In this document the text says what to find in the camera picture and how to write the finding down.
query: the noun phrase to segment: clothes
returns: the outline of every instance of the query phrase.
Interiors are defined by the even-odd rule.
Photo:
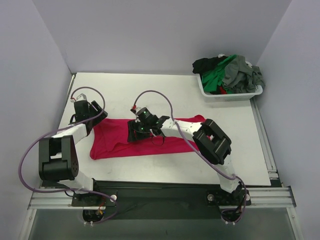
[[[222,86],[219,86],[216,91],[211,91],[210,93],[213,95],[223,95],[227,94],[227,91]]]
[[[249,67],[244,56],[238,55],[224,69],[223,87],[235,94],[254,93],[256,85],[265,87],[259,67]]]
[[[129,120],[131,119],[106,118],[93,128],[94,142],[90,151],[90,157],[93,160],[193,151],[182,138],[178,137],[166,137],[163,145],[161,145],[163,138],[160,136],[129,143],[127,142]],[[205,118],[196,115],[192,118],[178,118],[178,120],[196,123],[204,122]]]
[[[222,86],[222,80],[225,77],[225,67],[232,62],[237,55],[231,55],[219,62],[214,70],[202,74],[201,82],[205,92],[216,92],[218,86]]]
[[[201,58],[196,60],[192,66],[193,66],[193,73],[194,74],[203,74],[205,72],[214,70],[218,63],[222,62],[225,60],[227,57],[226,56],[221,56],[221,57],[213,57],[213,58]]]

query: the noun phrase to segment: red cloth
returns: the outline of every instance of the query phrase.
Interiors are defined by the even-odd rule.
[[[204,122],[205,118],[197,115],[192,118],[177,118],[190,123]],[[192,152],[192,149],[182,138],[178,137],[153,137],[127,142],[128,121],[131,119],[109,119],[100,122],[94,129],[94,142],[90,151],[93,160],[115,157],[143,156],[155,154],[173,154]]]

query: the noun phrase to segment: laundry basket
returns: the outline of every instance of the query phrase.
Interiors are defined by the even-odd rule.
[[[250,98],[254,97],[255,95],[260,95],[263,92],[262,86],[257,85],[255,86],[255,92],[248,92],[248,93],[234,93],[234,94],[220,94],[220,95],[213,95],[209,92],[205,92],[202,86],[201,77],[197,74],[198,84],[203,95],[204,101],[207,103],[212,102],[229,102],[229,101],[245,101],[249,100]]]

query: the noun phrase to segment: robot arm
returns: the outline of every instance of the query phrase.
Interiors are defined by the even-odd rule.
[[[75,114],[70,125],[97,116],[102,108],[95,102],[89,103],[84,94],[74,101]],[[58,182],[72,189],[93,190],[94,180],[79,171],[76,144],[88,136],[92,128],[108,114],[104,111],[99,117],[74,125],[54,136],[39,141],[39,176],[43,181]]]
[[[134,141],[132,136],[140,139],[153,136],[177,137],[182,138],[178,126],[168,116],[158,118],[149,112],[146,107],[131,110],[136,115],[136,120],[129,123],[129,138]],[[228,177],[235,175],[235,170],[231,161],[231,140],[222,129],[211,119],[204,122],[186,122],[175,120],[189,141],[195,142],[200,153],[223,174]],[[229,180],[218,173],[220,187],[228,193],[232,193],[240,186],[237,179]]]

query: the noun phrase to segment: white tabletop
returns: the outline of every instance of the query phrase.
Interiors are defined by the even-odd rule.
[[[115,73],[77,73],[72,90],[89,86],[99,90],[106,100],[106,112],[111,119],[133,119],[130,109],[142,91],[157,90],[165,94],[173,105],[175,118],[202,115],[214,120],[231,138],[231,158],[235,172],[247,185],[270,185],[258,131],[250,101],[205,103],[197,77],[192,75],[151,75]],[[81,89],[87,100],[102,107],[100,96],[92,90]],[[166,100],[156,93],[146,93],[138,107],[148,107],[155,115],[169,116]],[[68,125],[74,114],[68,102],[60,127]],[[114,157],[92,160],[90,150],[94,131],[76,145],[79,169],[88,177],[101,181],[162,182],[218,184],[217,174],[194,152],[147,156]]]

